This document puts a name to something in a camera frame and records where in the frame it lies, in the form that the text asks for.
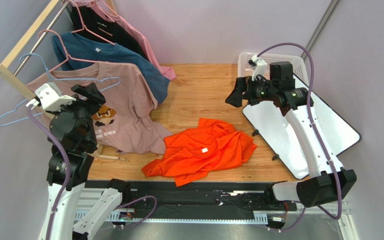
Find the orange t-shirt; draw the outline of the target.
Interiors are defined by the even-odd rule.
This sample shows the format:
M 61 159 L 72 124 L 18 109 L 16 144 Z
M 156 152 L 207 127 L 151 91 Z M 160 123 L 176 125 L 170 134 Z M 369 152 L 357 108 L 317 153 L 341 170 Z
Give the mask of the orange t-shirt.
M 164 139 L 165 153 L 145 165 L 147 177 L 169 177 L 177 187 L 247 163 L 257 145 L 251 136 L 223 120 L 200 118 L 189 128 Z

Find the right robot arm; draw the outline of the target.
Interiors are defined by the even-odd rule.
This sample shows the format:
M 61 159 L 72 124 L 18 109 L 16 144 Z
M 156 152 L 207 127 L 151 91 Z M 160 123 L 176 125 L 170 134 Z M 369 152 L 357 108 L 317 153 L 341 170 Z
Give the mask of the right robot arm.
M 269 195 L 274 202 L 295 201 L 306 208 L 341 203 L 357 181 L 353 169 L 345 169 L 320 130 L 311 90 L 296 87 L 293 66 L 286 61 L 268 65 L 269 78 L 255 72 L 237 77 L 225 102 L 236 108 L 243 100 L 251 106 L 271 102 L 291 125 L 303 150 L 310 178 L 304 181 L 272 183 Z

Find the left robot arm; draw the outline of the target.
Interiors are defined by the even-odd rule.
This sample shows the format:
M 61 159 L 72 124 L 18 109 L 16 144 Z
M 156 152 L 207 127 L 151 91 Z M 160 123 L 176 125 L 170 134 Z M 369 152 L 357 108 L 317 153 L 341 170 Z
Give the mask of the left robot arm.
M 92 116 L 106 99 L 95 83 L 76 84 L 71 90 L 73 95 L 64 95 L 48 82 L 35 91 L 43 110 L 54 115 L 49 126 L 42 127 L 52 144 L 42 240 L 91 240 L 110 213 L 131 198 L 129 182 L 111 179 L 88 213 L 75 221 L 98 145 Z

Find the pink hanger on blue shirt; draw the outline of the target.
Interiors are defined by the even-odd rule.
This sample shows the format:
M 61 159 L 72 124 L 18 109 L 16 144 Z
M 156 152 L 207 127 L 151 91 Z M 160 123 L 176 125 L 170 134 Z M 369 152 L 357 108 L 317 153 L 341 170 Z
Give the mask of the pink hanger on blue shirt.
M 38 36 L 51 34 L 51 44 L 60 67 L 64 71 L 79 70 L 98 61 L 108 61 L 115 45 L 99 42 L 81 36 L 78 33 L 58 34 L 53 30 L 41 30 Z

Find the blue t-shirt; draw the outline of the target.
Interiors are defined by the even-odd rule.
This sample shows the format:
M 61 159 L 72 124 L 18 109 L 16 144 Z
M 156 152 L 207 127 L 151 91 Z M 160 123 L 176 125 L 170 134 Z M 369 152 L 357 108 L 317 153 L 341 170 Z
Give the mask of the blue t-shirt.
M 170 80 L 163 76 L 152 63 L 138 53 L 131 51 L 118 43 L 115 43 L 114 45 L 115 49 L 114 52 L 109 55 L 109 60 L 102 62 L 129 63 L 136 65 L 145 78 L 157 103 L 162 104 L 168 96 Z

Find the mauve pixel-print t-shirt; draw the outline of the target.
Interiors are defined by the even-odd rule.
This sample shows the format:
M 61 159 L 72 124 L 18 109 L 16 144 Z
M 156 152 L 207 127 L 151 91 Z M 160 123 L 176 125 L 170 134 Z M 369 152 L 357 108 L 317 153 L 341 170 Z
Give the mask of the mauve pixel-print t-shirt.
M 171 132 L 151 119 L 159 100 L 135 64 L 98 61 L 82 69 L 55 70 L 51 75 L 64 95 L 73 95 L 71 88 L 76 84 L 92 82 L 101 91 L 106 103 L 92 117 L 98 143 L 123 153 L 165 153 L 164 139 Z

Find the black t-shirt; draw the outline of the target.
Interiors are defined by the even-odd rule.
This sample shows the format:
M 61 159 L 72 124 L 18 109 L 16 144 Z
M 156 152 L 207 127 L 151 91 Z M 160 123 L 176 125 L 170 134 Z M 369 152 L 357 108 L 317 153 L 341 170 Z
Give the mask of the black t-shirt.
M 86 6 L 72 7 L 70 19 L 79 35 L 95 42 L 117 43 L 146 59 L 145 53 L 139 43 L 119 26 L 100 17 L 95 11 Z

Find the pink t-shirt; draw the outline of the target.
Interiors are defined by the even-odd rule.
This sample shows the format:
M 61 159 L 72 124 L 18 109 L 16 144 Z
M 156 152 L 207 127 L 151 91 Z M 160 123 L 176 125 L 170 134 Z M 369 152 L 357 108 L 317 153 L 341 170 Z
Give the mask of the pink t-shirt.
M 115 22 L 119 26 L 121 26 L 124 30 L 127 31 L 139 44 L 141 49 L 144 51 L 146 59 L 153 64 L 160 73 L 168 78 L 170 81 L 175 80 L 177 78 L 175 71 L 172 67 L 168 66 L 160 66 L 152 47 L 148 41 L 148 39 L 141 34 L 137 29 L 135 29 L 130 23 L 128 23 L 123 17 L 118 15 L 117 13 L 112 13 L 110 8 L 106 3 L 106 8 L 102 8 L 96 1 L 88 0 L 88 1 L 77 1 L 76 4 L 78 6 L 85 6 L 94 10 L 100 17 L 109 22 Z

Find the white plastic basket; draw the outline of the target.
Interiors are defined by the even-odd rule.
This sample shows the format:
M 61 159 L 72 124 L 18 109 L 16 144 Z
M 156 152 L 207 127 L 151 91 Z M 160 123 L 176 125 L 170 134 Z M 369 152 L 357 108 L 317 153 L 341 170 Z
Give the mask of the white plastic basket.
M 241 52 L 237 61 L 237 76 L 247 77 L 253 75 L 253 69 L 249 65 L 248 61 L 253 55 L 257 55 L 257 52 Z M 267 62 L 268 66 L 265 71 L 264 77 L 270 80 L 270 64 L 275 62 L 289 62 L 292 64 L 293 78 L 295 81 L 294 89 L 306 88 L 309 89 L 309 77 L 304 60 L 296 55 L 277 54 L 277 53 L 264 53 L 260 56 Z

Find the whiteboard with red writing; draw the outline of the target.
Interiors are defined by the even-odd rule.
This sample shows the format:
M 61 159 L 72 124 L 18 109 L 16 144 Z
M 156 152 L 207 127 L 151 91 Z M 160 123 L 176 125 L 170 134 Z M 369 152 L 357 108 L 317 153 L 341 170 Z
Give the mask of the whiteboard with red writing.
M 312 92 L 311 98 L 319 123 L 319 131 L 324 134 L 336 156 L 361 140 L 360 133 L 316 93 Z M 246 105 L 242 113 L 294 178 L 301 180 L 309 174 L 305 155 L 293 128 L 271 101 L 262 101 L 254 106 Z

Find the metal rack rod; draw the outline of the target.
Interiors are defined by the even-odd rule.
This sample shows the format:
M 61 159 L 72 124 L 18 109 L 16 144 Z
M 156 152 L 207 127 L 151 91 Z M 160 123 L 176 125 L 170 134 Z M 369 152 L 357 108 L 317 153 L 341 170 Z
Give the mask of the metal rack rod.
M 68 8 L 68 1 L 67 0 L 61 0 L 60 1 L 62 3 L 62 6 L 60 8 L 60 10 L 57 12 L 57 14 L 55 15 L 55 17 L 51 20 L 51 22 L 49 23 L 49 25 L 46 27 L 46 30 L 51 30 L 53 28 L 53 26 L 56 24 L 56 22 L 58 21 L 58 19 L 62 16 L 62 14 L 66 11 L 66 9 Z M 43 42 L 44 38 L 46 37 L 47 35 L 47 32 L 45 31 L 44 33 L 39 33 L 38 34 L 38 39 L 36 41 L 36 43 L 33 45 L 33 47 L 31 48 L 31 50 L 29 51 L 29 53 L 22 57 L 19 62 L 19 65 L 18 67 L 15 69 L 15 71 L 13 72 L 13 75 L 16 77 L 20 72 L 21 70 L 24 68 L 24 66 L 27 64 L 27 62 L 29 61 L 29 59 L 31 58 L 31 54 L 32 53 L 35 53 L 35 51 L 38 49 L 38 47 L 40 46 L 40 44 Z

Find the wooden clothes rack frame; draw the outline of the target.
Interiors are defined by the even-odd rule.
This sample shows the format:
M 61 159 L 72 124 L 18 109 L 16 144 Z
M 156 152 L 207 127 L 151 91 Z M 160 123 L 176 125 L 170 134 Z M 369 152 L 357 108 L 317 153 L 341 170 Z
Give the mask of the wooden clothes rack frame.
M 117 14 L 117 10 L 115 8 L 113 0 L 103 0 L 103 3 L 107 4 L 109 9 Z M 0 63 L 0 77 L 28 100 L 31 100 L 33 98 L 33 92 L 27 89 L 27 87 L 21 82 L 21 80 L 19 80 L 17 76 L 14 76 L 13 72 L 9 71 L 8 67 L 25 48 L 25 46 L 31 40 L 34 34 L 38 32 L 39 28 L 46 20 L 46 18 L 48 18 L 50 13 L 54 10 L 54 8 L 57 8 L 59 5 L 61 9 L 62 3 L 60 0 L 50 0 L 46 7 L 42 10 L 42 12 L 37 16 L 34 22 L 23 34 L 23 36 L 19 39 L 19 41 L 13 46 L 8 55 Z M 125 158 L 120 157 L 121 155 L 104 155 L 102 154 L 102 152 L 105 147 L 101 144 L 98 144 L 97 146 L 97 150 L 91 154 L 93 157 L 107 160 L 125 160 Z

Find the aluminium mounting frame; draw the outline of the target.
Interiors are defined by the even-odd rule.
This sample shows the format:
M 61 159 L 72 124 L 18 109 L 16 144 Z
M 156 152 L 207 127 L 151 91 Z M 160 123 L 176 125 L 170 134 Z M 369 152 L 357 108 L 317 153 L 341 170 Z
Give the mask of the aluminium mounting frame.
M 157 224 L 216 224 L 216 225 L 257 225 L 268 231 L 283 233 L 294 230 L 305 217 L 320 216 L 329 219 L 323 208 L 306 210 L 298 204 L 297 210 L 293 206 L 285 206 L 282 211 L 252 210 L 244 216 L 229 214 L 226 219 L 220 216 L 195 216 L 192 218 L 158 217 L 157 212 L 163 208 L 155 196 L 147 195 L 117 206 L 121 193 L 116 190 L 106 189 L 102 196 L 89 209 L 77 209 L 81 192 L 62 194 L 58 203 L 57 213 L 52 212 L 48 206 L 46 219 L 39 234 L 40 240 L 69 240 L 71 233 L 78 233 L 80 239 L 92 240 L 97 232 L 103 231 L 104 223 L 111 223 L 113 229 L 125 230 L 142 223 Z

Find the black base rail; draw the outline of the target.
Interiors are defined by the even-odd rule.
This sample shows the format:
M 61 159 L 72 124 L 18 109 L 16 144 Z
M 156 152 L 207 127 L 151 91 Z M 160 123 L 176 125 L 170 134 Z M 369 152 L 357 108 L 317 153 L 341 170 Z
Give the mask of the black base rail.
M 164 220 L 253 220 L 254 213 L 283 216 L 297 211 L 292 202 L 269 202 L 264 182 L 131 181 L 122 203 L 137 218 Z

